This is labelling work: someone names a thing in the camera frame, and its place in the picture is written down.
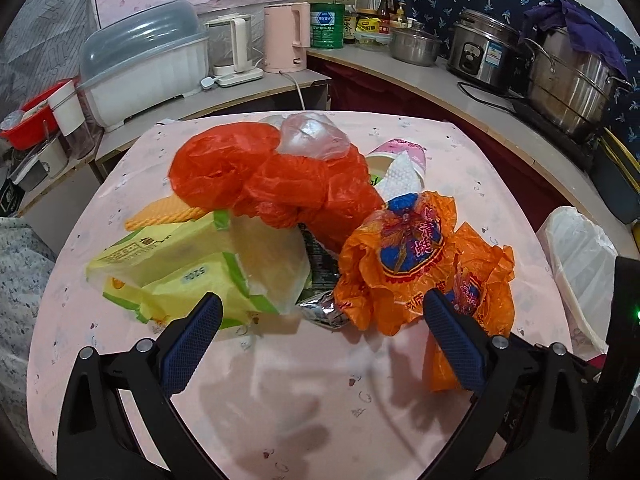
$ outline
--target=screw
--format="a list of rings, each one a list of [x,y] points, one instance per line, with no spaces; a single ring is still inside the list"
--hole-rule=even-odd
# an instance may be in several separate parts
[[[154,340],[145,338],[145,339],[141,339],[136,343],[136,350],[142,353],[149,352],[149,350],[151,350],[153,346],[154,346]]]
[[[94,349],[90,346],[85,346],[81,351],[78,352],[78,356],[81,359],[88,359],[94,354]]]
[[[554,354],[556,355],[566,354],[566,346],[564,346],[562,343],[553,343],[551,345],[551,349],[554,351]]]
[[[498,350],[504,350],[509,346],[509,340],[505,338],[505,336],[497,335],[491,339],[491,344],[494,345]]]

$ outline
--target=green milk powder can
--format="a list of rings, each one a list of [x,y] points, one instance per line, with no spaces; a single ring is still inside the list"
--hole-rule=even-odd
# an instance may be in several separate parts
[[[311,4],[311,46],[342,48],[344,4]]]

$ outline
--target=dish storage box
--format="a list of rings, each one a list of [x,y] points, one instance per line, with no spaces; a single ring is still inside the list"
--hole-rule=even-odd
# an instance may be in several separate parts
[[[176,0],[94,32],[81,49],[79,91],[110,132],[167,99],[200,91],[207,76],[207,33],[193,6]]]

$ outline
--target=large stainless steel pot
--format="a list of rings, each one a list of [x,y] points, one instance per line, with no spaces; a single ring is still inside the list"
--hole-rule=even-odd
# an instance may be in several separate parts
[[[433,34],[418,28],[391,29],[391,56],[414,65],[434,65],[441,43]]]
[[[472,10],[460,14],[460,22],[454,30],[449,69],[498,92],[507,92],[517,56],[517,32]]]
[[[598,56],[572,49],[569,35],[553,29],[534,53],[527,97],[530,104],[572,139],[583,142],[599,123],[616,88],[631,85]]]

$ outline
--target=purple cloth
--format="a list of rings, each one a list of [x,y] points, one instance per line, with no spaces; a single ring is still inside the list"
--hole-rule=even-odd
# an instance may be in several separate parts
[[[566,27],[574,50],[595,54],[626,79],[626,66],[616,43],[586,10],[565,0],[526,10],[520,40],[530,34],[534,25],[542,32],[553,27]]]

